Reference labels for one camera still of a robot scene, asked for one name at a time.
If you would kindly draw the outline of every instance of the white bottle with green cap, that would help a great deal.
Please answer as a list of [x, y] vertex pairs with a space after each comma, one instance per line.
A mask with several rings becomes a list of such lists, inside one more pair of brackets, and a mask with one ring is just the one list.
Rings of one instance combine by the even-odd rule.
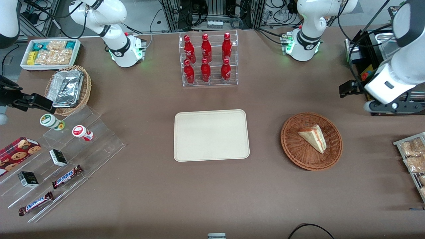
[[46, 126], [47, 128], [52, 128], [56, 131], [62, 130], [65, 128], [65, 122], [57, 119], [52, 114], [45, 114], [40, 118], [40, 124]]

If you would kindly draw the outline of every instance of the brown table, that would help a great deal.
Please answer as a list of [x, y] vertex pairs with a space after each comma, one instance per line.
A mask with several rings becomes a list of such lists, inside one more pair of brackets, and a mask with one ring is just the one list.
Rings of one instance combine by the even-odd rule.
[[[359, 27], [347, 27], [354, 35]], [[89, 105], [127, 146], [39, 222], [27, 224], [0, 207], [0, 238], [287, 238], [300, 223], [316, 223], [336, 238], [423, 238], [425, 212], [392, 142], [425, 131], [423, 117], [371, 117], [364, 98], [339, 98], [351, 79], [343, 35], [326, 30], [308, 62], [283, 56], [255, 31], [239, 31], [239, 85], [181, 85], [178, 34], [155, 35], [144, 62], [118, 67], [101, 38], [82, 38], [78, 64], [90, 74]], [[44, 92], [51, 72], [23, 70], [25, 92]], [[174, 116], [183, 111], [243, 109], [247, 159], [177, 162]], [[335, 123], [344, 140], [340, 161], [326, 171], [294, 165], [279, 133], [291, 115], [313, 111]], [[43, 111], [8, 109], [0, 147], [19, 136], [39, 138]], [[326, 238], [303, 228], [293, 238]]]

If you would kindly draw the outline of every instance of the white tray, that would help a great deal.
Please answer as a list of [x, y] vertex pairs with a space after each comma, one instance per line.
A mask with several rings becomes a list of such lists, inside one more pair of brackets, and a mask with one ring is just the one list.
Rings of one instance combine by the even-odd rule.
[[[49, 42], [51, 40], [64, 40], [67, 42], [75, 42], [74, 48], [72, 49], [71, 60], [67, 65], [27, 65], [28, 55], [32, 51], [32, 48], [35, 43]], [[48, 38], [48, 39], [37, 39], [31, 40], [28, 43], [27, 49], [25, 50], [25, 54], [21, 60], [21, 67], [27, 71], [51, 71], [51, 70], [59, 70], [68, 66], [73, 66], [75, 60], [77, 59], [78, 51], [80, 48], [80, 41], [76, 39], [68, 39], [68, 38]]]
[[174, 159], [179, 162], [249, 156], [243, 110], [181, 112], [174, 118]]

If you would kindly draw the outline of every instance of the red coca-cola bottle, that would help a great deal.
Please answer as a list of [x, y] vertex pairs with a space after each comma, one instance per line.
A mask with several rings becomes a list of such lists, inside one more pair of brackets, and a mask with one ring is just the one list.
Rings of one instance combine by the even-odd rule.
[[213, 59], [212, 50], [211, 50], [211, 43], [208, 40], [208, 34], [202, 34], [202, 57], [205, 57], [208, 62], [211, 62]]
[[229, 83], [230, 81], [230, 71], [232, 68], [229, 65], [229, 59], [226, 58], [223, 60], [223, 65], [221, 66], [221, 82], [224, 84]]
[[195, 72], [193, 71], [193, 67], [190, 65], [190, 62], [188, 59], [184, 60], [184, 77], [186, 78], [186, 81], [189, 85], [195, 84]]
[[191, 64], [195, 64], [196, 57], [195, 57], [195, 48], [193, 47], [193, 44], [190, 42], [190, 37], [188, 35], [184, 36], [184, 54], [186, 55], [186, 58], [189, 59]]
[[208, 60], [205, 57], [202, 58], [201, 72], [202, 72], [202, 81], [205, 83], [209, 83], [211, 80], [211, 67], [208, 64]]
[[221, 45], [222, 55], [221, 58], [226, 59], [232, 56], [232, 43], [230, 42], [230, 33], [226, 32], [224, 34], [224, 41]]

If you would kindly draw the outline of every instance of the round wicker basket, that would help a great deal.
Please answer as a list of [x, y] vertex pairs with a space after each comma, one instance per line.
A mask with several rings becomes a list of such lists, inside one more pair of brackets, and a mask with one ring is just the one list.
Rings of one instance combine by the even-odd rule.
[[[88, 99], [90, 98], [91, 79], [90, 79], [90, 76], [88, 75], [87, 71], [79, 65], [73, 65], [73, 66], [70, 66], [70, 67], [66, 67], [66, 68], [60, 69], [59, 71], [70, 71], [70, 70], [79, 70], [79, 71], [83, 72], [84, 73], [84, 79], [83, 79], [83, 85], [81, 87], [81, 93], [80, 93], [78, 105], [74, 108], [56, 108], [55, 114], [59, 114], [59, 115], [63, 115], [63, 116], [68, 116], [72, 112], [76, 111], [78, 108], [85, 106], [87, 104]], [[49, 92], [50, 84], [51, 84], [52, 80], [53, 80], [53, 76], [50, 77], [50, 80], [47, 84], [46, 90], [44, 91], [44, 97], [46, 97], [47, 93]]]
[[[298, 131], [301, 128], [319, 125], [327, 148], [323, 154], [313, 148]], [[312, 112], [303, 112], [290, 117], [282, 127], [280, 142], [289, 159], [296, 165], [311, 171], [332, 167], [341, 157], [343, 140], [337, 127], [327, 118]]]

